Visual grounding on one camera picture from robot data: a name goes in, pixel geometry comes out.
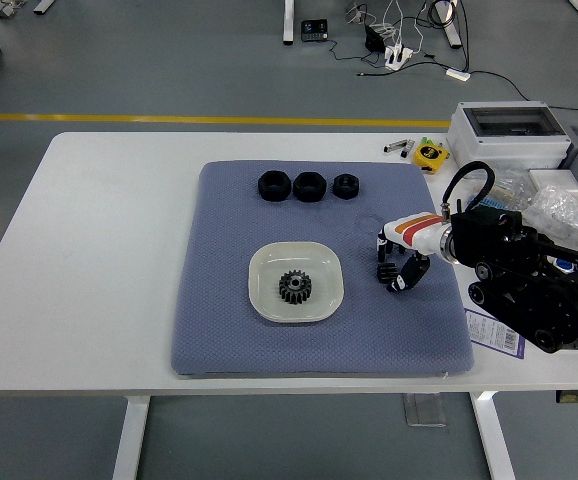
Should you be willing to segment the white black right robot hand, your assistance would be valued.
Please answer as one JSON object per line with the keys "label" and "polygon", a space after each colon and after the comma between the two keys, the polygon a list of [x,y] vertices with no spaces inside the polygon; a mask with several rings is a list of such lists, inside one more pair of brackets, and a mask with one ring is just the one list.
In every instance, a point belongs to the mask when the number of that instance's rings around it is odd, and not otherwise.
{"label": "white black right robot hand", "polygon": [[[431,255],[455,261],[450,240],[450,223],[434,213],[422,212],[386,223],[376,240],[379,282],[390,292],[412,289],[428,271]],[[387,262],[394,248],[401,254],[413,252],[402,268]]]}

